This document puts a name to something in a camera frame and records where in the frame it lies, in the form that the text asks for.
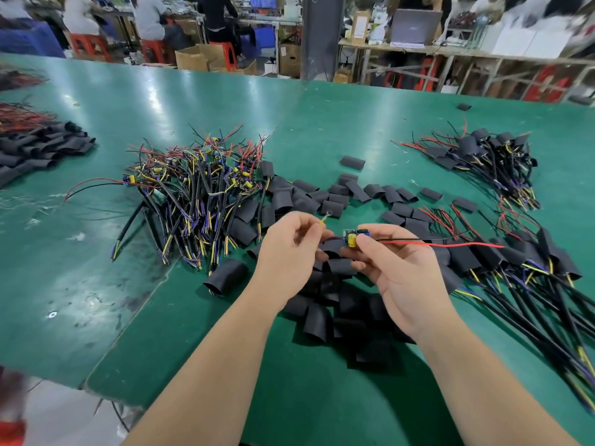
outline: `blue crate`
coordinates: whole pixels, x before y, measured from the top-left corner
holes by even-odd
[[[30,23],[31,29],[0,29],[0,51],[66,58],[58,39],[46,22]]]
[[[274,48],[275,47],[275,31],[270,26],[263,26],[254,28],[254,33],[257,37],[257,46],[259,48]]]
[[[258,41],[255,47],[250,43],[250,36],[240,36],[240,38],[242,39],[242,54],[246,59],[256,59],[260,56],[261,49],[258,46]]]
[[[250,0],[250,6],[252,7],[277,7],[277,0]]]

